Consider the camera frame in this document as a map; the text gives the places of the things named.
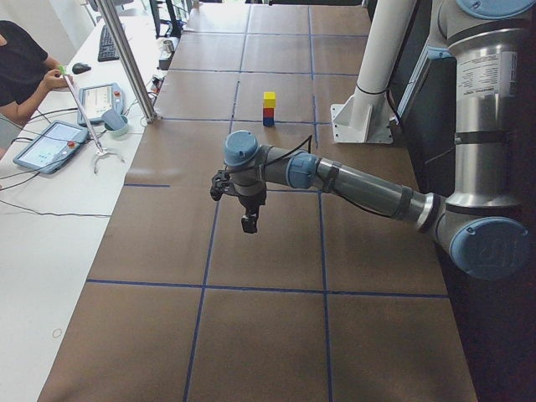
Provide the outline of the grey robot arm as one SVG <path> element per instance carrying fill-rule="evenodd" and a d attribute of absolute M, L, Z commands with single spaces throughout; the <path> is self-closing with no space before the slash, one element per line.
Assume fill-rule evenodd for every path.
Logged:
<path fill-rule="evenodd" d="M 411 222 L 429 235 L 468 275 L 496 280 L 523 268 L 530 256 L 528 229 L 518 221 L 511 193 L 510 160 L 517 97 L 518 53 L 535 15 L 532 1 L 434 1 L 429 33 L 410 80 L 394 106 L 390 80 L 410 36 L 414 1 L 380 1 L 354 93 L 331 107 L 335 142 L 389 141 L 388 119 L 410 111 L 435 60 L 456 66 L 456 128 L 446 152 L 410 155 L 423 183 L 428 164 L 453 176 L 448 196 L 422 193 L 306 152 L 260 144 L 248 131 L 224 141 L 224 169 L 212 179 L 213 199 L 236 197 L 242 229 L 257 231 L 267 184 L 316 188 L 387 219 Z"/>

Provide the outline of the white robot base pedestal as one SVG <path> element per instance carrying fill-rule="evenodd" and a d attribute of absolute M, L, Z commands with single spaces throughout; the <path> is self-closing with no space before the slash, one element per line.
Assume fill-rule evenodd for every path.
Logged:
<path fill-rule="evenodd" d="M 387 90 L 416 4 L 415 0 L 377 2 L 355 91 L 345 103 L 331 105 L 335 142 L 393 142 L 389 119 L 394 113 Z"/>

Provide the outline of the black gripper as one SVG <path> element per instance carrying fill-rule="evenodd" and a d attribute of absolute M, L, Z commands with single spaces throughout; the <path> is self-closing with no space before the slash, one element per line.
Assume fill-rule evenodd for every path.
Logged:
<path fill-rule="evenodd" d="M 267 193 L 262 190 L 253 195 L 238 196 L 240 204 L 245 208 L 245 214 L 241 218 L 242 230 L 246 234 L 255 234 L 257 229 L 257 220 L 260 213 L 260 207 L 265 205 Z"/>

